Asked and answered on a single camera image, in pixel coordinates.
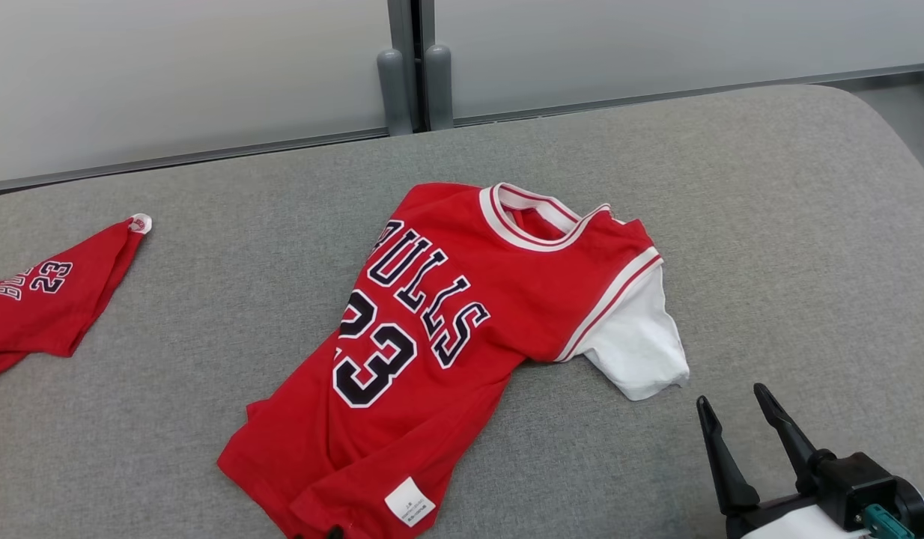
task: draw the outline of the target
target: clothing label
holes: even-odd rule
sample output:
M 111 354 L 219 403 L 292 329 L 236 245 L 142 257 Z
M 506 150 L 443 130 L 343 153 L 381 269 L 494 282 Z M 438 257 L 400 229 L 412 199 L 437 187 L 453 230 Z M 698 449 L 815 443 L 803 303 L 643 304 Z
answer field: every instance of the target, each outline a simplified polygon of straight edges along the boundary
M 145 213 L 137 213 L 130 222 L 130 230 L 139 234 L 146 234 L 153 229 L 153 218 Z
M 386 505 L 410 528 L 435 509 L 434 502 L 425 498 L 425 494 L 419 490 L 412 478 L 403 481 L 403 484 L 386 496 Z

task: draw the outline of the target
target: white wall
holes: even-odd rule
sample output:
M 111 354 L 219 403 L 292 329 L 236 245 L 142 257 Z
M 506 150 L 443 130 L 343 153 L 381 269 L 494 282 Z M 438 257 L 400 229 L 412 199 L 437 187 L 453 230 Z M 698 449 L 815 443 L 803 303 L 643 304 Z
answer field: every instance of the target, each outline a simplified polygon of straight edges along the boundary
M 383 0 L 0 0 L 0 180 L 384 126 Z
M 455 117 L 924 62 L 924 0 L 434 0 Z

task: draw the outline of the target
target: white sleeve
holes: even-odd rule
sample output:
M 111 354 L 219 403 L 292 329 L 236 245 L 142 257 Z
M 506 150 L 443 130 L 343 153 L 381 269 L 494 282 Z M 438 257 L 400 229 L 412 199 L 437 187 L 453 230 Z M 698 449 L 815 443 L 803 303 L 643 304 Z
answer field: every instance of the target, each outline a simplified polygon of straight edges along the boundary
M 633 401 L 688 381 L 678 328 L 665 311 L 661 266 L 637 285 L 577 349 Z

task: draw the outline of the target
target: garment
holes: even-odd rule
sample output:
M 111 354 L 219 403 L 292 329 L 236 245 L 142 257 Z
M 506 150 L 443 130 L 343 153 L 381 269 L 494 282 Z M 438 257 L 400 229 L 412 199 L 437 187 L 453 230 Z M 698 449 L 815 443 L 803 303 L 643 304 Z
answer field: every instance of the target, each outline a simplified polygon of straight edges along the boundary
M 417 186 L 338 330 L 249 407 L 219 468 L 288 537 L 420 535 L 525 358 L 586 353 L 633 398 L 687 378 L 660 264 L 640 222 L 608 205 L 580 217 L 508 184 Z M 630 330 L 636 348 L 600 334 L 630 298 L 651 318 Z
M 0 373 L 31 352 L 72 356 L 152 227 L 136 214 L 0 281 Z

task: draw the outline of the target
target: metal frame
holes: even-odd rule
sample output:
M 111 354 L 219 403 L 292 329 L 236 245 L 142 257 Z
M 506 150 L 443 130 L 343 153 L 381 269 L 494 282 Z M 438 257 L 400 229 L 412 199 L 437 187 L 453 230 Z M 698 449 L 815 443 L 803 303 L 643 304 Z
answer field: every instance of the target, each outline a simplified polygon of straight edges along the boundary
M 911 64 L 899 65 L 896 67 L 885 67 L 881 69 L 866 69 L 863 71 L 831 73 L 828 75 L 797 76 L 797 78 L 793 79 L 775 79 L 774 81 L 746 82 L 742 83 L 742 85 L 713 86 L 712 88 L 699 88 L 695 90 L 681 90 L 678 92 L 666 92 L 646 96 L 633 96 L 620 99 L 610 99 L 606 101 L 578 103 L 577 105 L 548 106 L 544 107 L 544 109 L 517 110 L 516 112 L 501 112 L 499 114 L 469 116 L 466 118 L 456 118 L 455 126 L 476 126 L 479 124 L 509 122 L 512 120 L 524 120 L 527 118 L 538 118 L 541 116 L 556 116 L 559 114 L 568 114 L 572 112 L 584 112 L 584 110 L 608 109 L 612 106 L 636 105 L 636 103 L 649 103 L 651 101 L 715 94 L 742 88 L 758 88 L 759 86 L 820 85 L 821 83 L 825 82 L 851 81 L 852 79 L 866 79 L 870 76 L 902 75 L 905 73 L 917 73 L 923 71 L 924 64 Z
M 412 33 L 411 0 L 388 0 L 392 48 L 403 55 L 403 76 L 407 90 L 412 129 L 420 126 L 419 96 L 415 90 L 415 37 Z
M 435 44 L 435 0 L 419 0 L 419 21 L 422 25 L 422 50 Z
M 225 150 L 198 151 L 197 153 L 185 153 L 183 156 L 157 157 L 155 159 L 145 159 L 130 163 L 106 165 L 103 167 L 81 168 L 81 170 L 78 171 L 65 171 L 64 173 L 31 175 L 30 177 L 14 178 L 14 180 L 0 180 L 0 192 L 17 191 L 26 187 L 36 187 L 38 185 L 48 185 L 64 181 L 85 180 L 85 178 L 100 177 L 100 175 L 135 173 L 136 171 L 150 171 L 154 168 L 177 167 L 179 165 L 205 163 L 206 161 L 218 161 L 220 159 L 231 159 L 233 157 L 256 156 L 256 154 L 274 153 L 274 151 L 300 150 L 304 147 L 325 146 L 325 144 L 338 144 L 340 142 L 380 138 L 387 134 L 388 132 L 384 127 L 379 127 L 379 129 L 362 130 L 362 132 L 314 136 L 285 140 L 282 142 L 253 144 L 252 146 L 227 147 Z

